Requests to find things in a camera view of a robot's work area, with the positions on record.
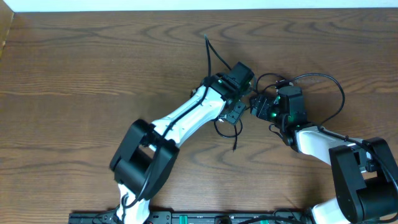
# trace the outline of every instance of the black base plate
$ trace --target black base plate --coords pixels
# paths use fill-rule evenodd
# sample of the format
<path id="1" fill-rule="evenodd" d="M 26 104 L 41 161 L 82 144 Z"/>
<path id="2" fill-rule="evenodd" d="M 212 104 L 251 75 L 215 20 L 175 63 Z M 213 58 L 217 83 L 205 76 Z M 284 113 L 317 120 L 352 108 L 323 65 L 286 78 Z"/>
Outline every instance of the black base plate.
<path id="1" fill-rule="evenodd" d="M 229 217 L 230 223 L 238 224 L 240 222 L 250 220 L 262 215 L 272 215 L 272 213 L 172 213 L 172 212 L 151 212 L 145 224 L 215 224 L 220 218 Z M 301 222 L 312 224 L 312 221 L 302 212 L 277 212 L 278 217 L 301 219 Z M 114 216 L 114 211 L 108 213 L 92 214 L 92 213 L 71 213 L 69 214 L 68 224 L 119 224 Z M 274 224 L 275 221 L 261 221 L 255 224 Z"/>

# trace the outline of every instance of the wooden table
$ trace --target wooden table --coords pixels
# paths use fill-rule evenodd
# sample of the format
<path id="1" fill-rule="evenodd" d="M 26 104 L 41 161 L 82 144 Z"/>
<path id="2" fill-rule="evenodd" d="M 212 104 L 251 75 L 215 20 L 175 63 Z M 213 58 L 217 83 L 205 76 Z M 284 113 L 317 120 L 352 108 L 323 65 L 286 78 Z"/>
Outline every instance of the wooden table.
<path id="1" fill-rule="evenodd" d="M 22 13 L 0 64 L 1 222 L 66 223 L 74 210 L 115 207 L 114 152 L 133 121 L 189 99 L 207 73 L 203 34 L 257 76 L 333 75 L 346 104 L 325 126 L 380 136 L 398 157 L 398 9 Z M 225 70 L 212 62 L 213 72 Z M 340 105 L 329 80 L 297 85 L 313 121 Z M 328 165 L 284 146 L 266 121 L 246 113 L 243 124 L 236 152 L 212 123 L 200 128 L 152 204 L 264 211 L 334 196 Z"/>

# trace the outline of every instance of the wire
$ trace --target wire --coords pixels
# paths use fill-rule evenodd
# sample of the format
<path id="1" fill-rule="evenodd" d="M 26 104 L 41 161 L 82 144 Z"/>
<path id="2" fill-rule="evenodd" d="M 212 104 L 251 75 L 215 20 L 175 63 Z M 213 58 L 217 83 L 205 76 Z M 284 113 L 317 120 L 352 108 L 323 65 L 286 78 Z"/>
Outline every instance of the wire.
<path id="1" fill-rule="evenodd" d="M 285 134 L 286 133 L 286 124 L 285 124 L 285 118 L 286 117 L 289 117 L 289 114 L 283 114 L 283 117 L 282 117 L 282 132 Z"/>
<path id="2" fill-rule="evenodd" d="M 270 124 L 270 125 L 268 126 L 268 130 L 269 130 L 270 132 L 272 132 L 272 133 L 278 135 L 278 137 L 280 137 L 281 140 L 283 140 L 284 137 L 281 135 L 281 133 L 278 133 L 278 132 L 276 132 L 276 131 L 271 130 L 272 127 L 276 127 L 276 128 L 277 128 L 277 126 L 276 126 L 275 124 Z"/>
<path id="3" fill-rule="evenodd" d="M 281 79 L 283 79 L 283 80 L 286 80 L 285 77 L 283 77 L 282 75 L 279 75 L 278 73 L 269 72 L 269 73 L 262 74 L 262 75 L 260 75 L 260 77 L 257 79 L 256 85 L 254 86 L 254 89 L 256 90 L 256 93 L 258 93 L 258 91 L 259 91 L 259 89 L 258 89 L 258 83 L 259 83 L 260 79 L 261 79 L 262 77 L 267 76 L 267 75 L 273 75 L 273 76 L 275 76 L 275 77 L 279 77 L 279 78 L 281 78 Z"/>
<path id="4" fill-rule="evenodd" d="M 282 211 L 282 210 L 285 210 L 285 211 L 287 211 L 287 212 L 290 212 L 290 213 L 292 214 L 293 218 L 294 218 L 295 220 L 298 221 L 298 219 L 296 218 L 296 216 L 294 215 L 294 213 L 293 213 L 290 209 L 288 209 L 288 208 L 280 208 L 280 209 L 277 209 L 277 210 L 274 211 L 274 213 L 273 213 L 272 215 L 276 217 L 276 213 L 278 213 L 278 212 L 280 212 L 280 211 Z"/>
<path id="5" fill-rule="evenodd" d="M 211 50 L 213 51 L 213 53 L 218 57 L 218 59 L 224 63 L 224 65 L 229 69 L 232 70 L 232 68 L 228 65 L 228 63 L 226 63 L 226 61 L 217 53 L 217 51 L 213 48 L 213 46 L 211 45 L 210 41 L 207 40 L 207 44 L 210 46 Z"/>
<path id="6" fill-rule="evenodd" d="M 215 121 L 214 121 L 214 128 L 216 129 L 217 134 L 219 134 L 219 135 L 220 135 L 221 137 L 223 137 L 223 138 L 235 138 L 236 136 L 240 135 L 241 132 L 242 132 L 243 123 L 242 123 L 242 120 L 240 120 L 240 119 L 239 119 L 239 122 L 241 123 L 241 129 L 240 129 L 240 131 L 239 131 L 238 133 L 236 133 L 235 135 L 232 135 L 232 136 L 227 136 L 227 135 L 225 135 L 225 134 L 222 134 L 222 133 L 218 130 L 218 128 L 217 128 L 217 121 L 218 121 L 218 120 L 215 120 Z"/>
<path id="7" fill-rule="evenodd" d="M 218 119 L 214 120 L 214 128 L 216 129 L 217 134 L 219 134 L 219 135 L 220 135 L 221 137 L 223 137 L 223 138 L 235 138 L 235 143 L 234 143 L 234 146 L 233 146 L 233 148 L 232 148 L 232 150 L 235 151 L 236 146 L 238 145 L 238 136 L 242 133 L 242 130 L 243 130 L 243 123 L 242 123 L 242 120 L 239 119 L 239 122 L 241 123 L 241 129 L 239 130 L 239 132 L 237 132 L 236 125 L 234 125 L 235 135 L 233 135 L 233 136 L 227 136 L 227 135 L 221 133 L 221 132 L 218 130 L 218 128 L 217 128 L 217 121 L 218 121 Z"/>
<path id="8" fill-rule="evenodd" d="M 300 222 L 297 220 L 291 220 L 289 218 L 282 218 L 282 217 L 275 217 L 275 216 L 268 216 L 268 215 L 262 215 L 260 217 L 252 218 L 250 220 L 246 220 L 246 221 L 240 222 L 238 224 L 250 224 L 250 223 L 255 223 L 255 222 L 265 221 L 265 220 L 282 221 L 282 222 L 293 223 L 293 224 L 305 224 L 304 222 Z"/>
<path id="9" fill-rule="evenodd" d="M 280 84 L 280 83 L 275 83 L 275 84 L 267 85 L 267 87 L 265 87 L 265 88 L 261 91 L 261 93 L 265 93 L 266 90 L 267 90 L 269 87 L 277 86 L 278 84 Z"/>
<path id="10" fill-rule="evenodd" d="M 123 195 L 121 201 L 122 201 L 122 205 L 127 204 L 127 199 L 129 198 L 129 196 L 127 195 L 127 193 L 125 195 Z M 124 223 L 124 219 L 126 217 L 126 206 L 123 206 L 123 214 L 122 214 L 122 223 Z"/>
<path id="11" fill-rule="evenodd" d="M 206 42 L 206 54 L 207 54 L 207 68 L 208 68 L 207 76 L 210 77 L 211 76 L 211 60 L 210 60 L 210 51 L 209 51 L 210 41 L 207 38 L 206 34 L 205 34 L 205 42 Z"/>
<path id="12" fill-rule="evenodd" d="M 336 111 L 336 113 L 334 113 L 333 115 L 331 115 L 330 117 L 328 117 L 327 119 L 325 119 L 324 121 L 322 121 L 322 122 L 320 123 L 320 125 L 323 125 L 325 122 L 327 122 L 328 120 L 334 118 L 336 115 L 338 115 L 338 114 L 340 113 L 340 111 L 341 111 L 341 110 L 343 109 L 343 107 L 344 107 L 344 103 L 345 103 L 345 101 L 346 101 L 346 97 L 345 97 L 343 88 L 341 87 L 340 83 L 338 83 L 338 81 L 337 81 L 335 78 L 333 78 L 333 77 L 331 77 L 331 76 L 329 76 L 329 75 L 325 75 L 325 74 L 322 74 L 322 73 L 307 73 L 307 74 L 299 75 L 299 76 L 293 78 L 291 81 L 298 80 L 299 78 L 308 77 L 308 76 L 320 76 L 320 77 L 329 78 L 330 80 L 334 81 L 334 83 L 336 83 L 338 89 L 339 89 L 340 92 L 341 92 L 342 100 L 341 100 L 341 105 L 340 105 L 340 107 L 338 108 L 338 110 Z"/>

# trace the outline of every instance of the robotic arm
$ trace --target robotic arm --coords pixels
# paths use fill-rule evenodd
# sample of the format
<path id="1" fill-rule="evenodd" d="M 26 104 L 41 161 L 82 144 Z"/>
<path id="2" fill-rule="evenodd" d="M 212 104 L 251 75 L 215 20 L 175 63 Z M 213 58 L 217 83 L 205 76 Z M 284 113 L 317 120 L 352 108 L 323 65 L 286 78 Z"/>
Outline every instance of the robotic arm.
<path id="1" fill-rule="evenodd" d="M 227 122 L 238 122 L 245 109 L 240 98 L 253 76 L 238 62 L 228 74 L 206 77 L 193 96 L 166 117 L 132 124 L 110 163 L 121 193 L 119 221 L 141 224 L 147 219 L 149 200 L 169 178 L 179 147 L 200 126 L 221 113 Z M 150 147 L 155 155 L 151 158 L 139 146 Z"/>
<path id="2" fill-rule="evenodd" d="M 307 121 L 300 87 L 289 81 L 275 87 L 276 96 L 263 92 L 251 98 L 251 113 L 270 121 L 270 130 L 272 126 L 279 128 L 280 133 L 275 133 L 293 150 L 331 165 L 336 198 L 314 206 L 313 221 L 377 223 L 380 217 L 397 212 L 398 167 L 387 142 L 381 138 L 351 139 L 314 125 Z M 377 177 L 364 179 L 362 172 L 377 172 Z"/>

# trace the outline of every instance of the green connector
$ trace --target green connector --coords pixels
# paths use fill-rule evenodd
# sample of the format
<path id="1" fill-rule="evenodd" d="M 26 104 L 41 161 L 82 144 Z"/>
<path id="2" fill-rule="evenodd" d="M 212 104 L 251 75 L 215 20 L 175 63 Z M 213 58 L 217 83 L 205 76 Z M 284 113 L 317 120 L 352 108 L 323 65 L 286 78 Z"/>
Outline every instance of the green connector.
<path id="1" fill-rule="evenodd" d="M 188 224 L 188 217 L 186 215 L 180 216 L 180 224 Z"/>

